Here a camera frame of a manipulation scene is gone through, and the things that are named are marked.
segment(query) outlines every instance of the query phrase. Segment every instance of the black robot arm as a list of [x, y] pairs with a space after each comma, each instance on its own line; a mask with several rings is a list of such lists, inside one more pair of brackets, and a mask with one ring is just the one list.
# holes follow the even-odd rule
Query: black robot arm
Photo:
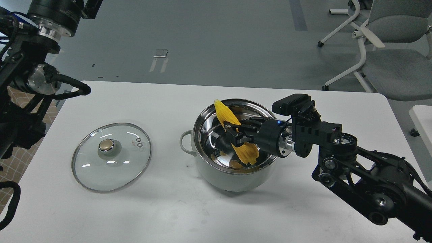
[[[309, 95], [294, 94], [275, 102], [272, 111], [291, 116], [292, 122], [271, 118], [243, 119], [241, 125], [225, 123], [234, 146], [255, 143], [260, 150], [286, 157], [290, 151], [307, 157], [319, 146], [318, 164], [312, 178], [377, 225], [397, 218], [415, 231], [413, 237], [432, 242], [432, 192], [415, 169], [392, 154], [357, 146], [357, 138], [342, 132], [342, 125], [321, 121]], [[370, 169], [357, 155], [374, 162]], [[352, 174], [360, 177], [353, 181]], [[422, 192], [413, 186], [416, 180]]]
[[[0, 37], [0, 43], [5, 45], [0, 51], [0, 158], [9, 158], [17, 146], [29, 149], [45, 136], [42, 119], [53, 99], [91, 92], [86, 84], [59, 74], [55, 67], [45, 63], [45, 58], [48, 53], [59, 53], [62, 36], [75, 35], [80, 18], [94, 19], [101, 3], [102, 0], [88, 0], [84, 6], [83, 0], [33, 0], [27, 14], [0, 7], [0, 32], [5, 35]], [[16, 14], [31, 19], [37, 27]], [[62, 83], [78, 90], [56, 95]], [[8, 86], [35, 96], [21, 108], [11, 102]], [[32, 113], [39, 103], [37, 112]], [[14, 193], [0, 230], [11, 222], [20, 195], [17, 183], [1, 182], [0, 189], [5, 187], [13, 188]]]

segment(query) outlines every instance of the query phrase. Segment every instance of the yellow corn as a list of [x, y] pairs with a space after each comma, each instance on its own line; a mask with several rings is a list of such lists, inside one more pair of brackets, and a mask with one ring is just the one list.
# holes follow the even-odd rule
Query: yellow corn
[[[222, 126], [224, 122], [230, 122], [235, 125], [241, 125], [241, 123], [238, 121], [234, 113], [220, 100], [217, 99], [215, 100], [215, 109], [216, 109], [216, 116], [219, 119], [219, 122], [220, 124], [222, 124]], [[232, 147], [237, 153], [238, 158], [244, 164], [249, 163], [253, 165], [257, 162], [257, 158], [260, 154], [258, 152], [258, 147], [255, 144], [245, 142], [240, 147], [235, 147], [234, 145], [232, 145]]]

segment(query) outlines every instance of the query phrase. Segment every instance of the pot lid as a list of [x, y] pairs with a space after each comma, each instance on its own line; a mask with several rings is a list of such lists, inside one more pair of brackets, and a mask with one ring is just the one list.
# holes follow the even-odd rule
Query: pot lid
[[78, 145], [72, 172], [85, 188], [109, 192], [139, 176], [150, 155], [150, 139], [143, 129], [131, 123], [109, 124], [91, 132]]

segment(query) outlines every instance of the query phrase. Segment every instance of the black cable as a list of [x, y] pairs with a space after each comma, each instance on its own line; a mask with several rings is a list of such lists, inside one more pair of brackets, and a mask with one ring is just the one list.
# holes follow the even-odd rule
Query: black cable
[[21, 188], [18, 185], [18, 183], [0, 182], [0, 189], [8, 188], [8, 187], [13, 189], [13, 195], [12, 195], [12, 199], [10, 200], [9, 206], [7, 207], [6, 216], [0, 222], [0, 230], [4, 229], [12, 221], [13, 216], [15, 216], [15, 212], [18, 207], [19, 198], [21, 196]]
[[10, 35], [9, 42], [0, 51], [0, 60], [3, 58], [6, 51], [10, 48], [12, 43], [15, 41], [16, 34], [18, 33], [18, 27], [19, 27], [18, 19], [13, 15], [7, 16], [7, 18], [12, 18], [13, 31], [12, 34]]
[[78, 90], [74, 91], [74, 92], [63, 93], [63, 94], [59, 94], [59, 95], [51, 95], [51, 98], [55, 99], [55, 100], [68, 99], [68, 98], [73, 98], [73, 97], [77, 97], [80, 95], [85, 96], [85, 95], [90, 94], [90, 92], [92, 91], [92, 89], [87, 84], [85, 84], [81, 81], [78, 81], [76, 79], [73, 79], [69, 76], [63, 75], [63, 74], [54, 74], [52, 77], [52, 81], [67, 83], [67, 84], [72, 85], [75, 88], [78, 88]]

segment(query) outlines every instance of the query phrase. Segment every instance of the stainless steel pot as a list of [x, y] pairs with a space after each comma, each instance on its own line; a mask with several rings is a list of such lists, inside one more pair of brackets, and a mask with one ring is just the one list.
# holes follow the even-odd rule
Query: stainless steel pot
[[[223, 100], [235, 116], [246, 119], [252, 116], [270, 117], [274, 115], [252, 101], [244, 99]], [[183, 146], [183, 138], [191, 135], [192, 151]], [[274, 170], [276, 156], [259, 151], [254, 165], [245, 165], [238, 159], [231, 144], [226, 141], [225, 130], [216, 117], [214, 105], [207, 107], [195, 121], [193, 130], [184, 132], [180, 137], [181, 149], [196, 157], [198, 171], [203, 178], [217, 188], [242, 192], [251, 190], [264, 183]]]

